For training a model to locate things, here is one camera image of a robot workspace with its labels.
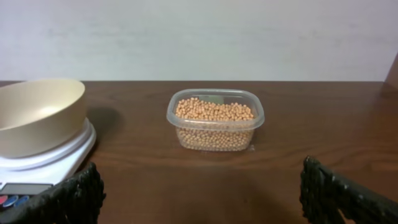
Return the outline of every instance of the plastic container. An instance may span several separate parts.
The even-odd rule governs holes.
[[[246,105],[254,117],[248,121],[179,118],[175,115],[178,103],[189,98],[198,98],[217,105]],[[203,151],[241,151],[249,146],[254,130],[264,123],[264,110],[259,98],[247,91],[188,89],[174,94],[167,108],[167,120],[176,127],[178,139],[183,147]]]

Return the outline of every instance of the kitchen scale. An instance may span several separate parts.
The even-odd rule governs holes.
[[[56,148],[29,157],[0,157],[0,212],[72,176],[95,140],[94,127],[86,119],[74,137]]]

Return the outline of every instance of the wooden tabletop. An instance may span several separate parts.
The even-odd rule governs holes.
[[[302,161],[313,155],[398,201],[398,91],[383,83],[86,82],[98,133],[90,160],[108,197],[99,223],[307,223]],[[254,150],[198,152],[166,120],[187,88],[257,95],[265,123]]]

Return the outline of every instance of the wall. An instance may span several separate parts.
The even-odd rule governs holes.
[[[0,79],[383,81],[397,0],[0,0]]]

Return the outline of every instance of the blue button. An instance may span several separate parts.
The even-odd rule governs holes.
[[[3,207],[10,207],[11,205],[13,205],[16,201],[18,200],[18,195],[14,195],[12,197],[9,197],[4,203],[3,203]]]
[[[18,207],[20,205],[22,205],[24,202],[26,202],[27,200],[29,200],[29,196],[25,195],[23,197],[21,197],[15,204],[14,207]]]

